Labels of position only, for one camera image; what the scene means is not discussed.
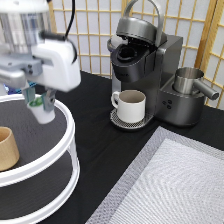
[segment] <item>coffee maker base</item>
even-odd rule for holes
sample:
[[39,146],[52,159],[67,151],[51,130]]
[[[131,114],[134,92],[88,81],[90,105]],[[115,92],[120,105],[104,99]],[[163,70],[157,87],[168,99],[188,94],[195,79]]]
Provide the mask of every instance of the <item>coffee maker base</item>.
[[139,129],[144,128],[149,122],[153,119],[152,115],[146,114],[144,119],[137,123],[126,123],[117,116],[117,110],[114,109],[110,113],[110,120],[117,128],[125,131],[138,131]]

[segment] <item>black countertop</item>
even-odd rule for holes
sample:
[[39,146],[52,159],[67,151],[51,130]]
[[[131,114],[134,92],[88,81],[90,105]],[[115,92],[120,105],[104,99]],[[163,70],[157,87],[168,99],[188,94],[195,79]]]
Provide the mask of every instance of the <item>black countertop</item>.
[[[83,224],[116,184],[158,126],[224,150],[224,111],[204,107],[201,121],[177,128],[154,120],[144,129],[128,133],[110,122],[111,80],[82,72],[82,82],[56,98],[71,111],[76,123],[76,145],[81,166],[78,184],[68,201],[43,224]],[[43,88],[37,86],[37,93]]]

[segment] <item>white coffee cup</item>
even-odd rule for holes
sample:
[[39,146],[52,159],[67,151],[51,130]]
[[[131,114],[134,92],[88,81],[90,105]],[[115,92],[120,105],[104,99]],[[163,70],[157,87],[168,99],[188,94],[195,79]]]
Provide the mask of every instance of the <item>white coffee cup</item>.
[[136,123],[145,117],[145,95],[137,90],[114,92],[111,102],[117,109],[117,116],[126,123]]

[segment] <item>black coffee machine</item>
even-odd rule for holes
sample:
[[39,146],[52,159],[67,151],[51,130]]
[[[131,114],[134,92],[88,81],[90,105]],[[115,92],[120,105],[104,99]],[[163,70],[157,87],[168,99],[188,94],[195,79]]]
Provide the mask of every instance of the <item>black coffee machine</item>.
[[[194,125],[200,119],[206,93],[183,94],[173,88],[183,38],[162,32],[164,14],[155,1],[149,0],[158,13],[157,28],[149,22],[129,17],[137,1],[132,0],[127,5],[119,21],[116,35],[128,40],[128,44],[121,44],[112,51],[111,62],[113,81],[119,80],[120,91],[133,89],[146,95],[146,117],[138,124],[126,124],[113,110],[111,121],[126,130],[142,128],[154,117],[177,126]],[[209,91],[217,96],[211,88]]]

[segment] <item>fabric mat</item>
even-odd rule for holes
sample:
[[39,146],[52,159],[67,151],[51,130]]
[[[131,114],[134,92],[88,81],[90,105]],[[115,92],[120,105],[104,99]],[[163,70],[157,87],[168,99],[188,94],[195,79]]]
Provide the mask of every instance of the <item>fabric mat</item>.
[[222,224],[224,161],[165,139],[109,224]]
[[149,161],[152,159],[159,146],[166,138],[224,160],[224,152],[159,127],[86,224],[109,223],[118,206],[121,204]]

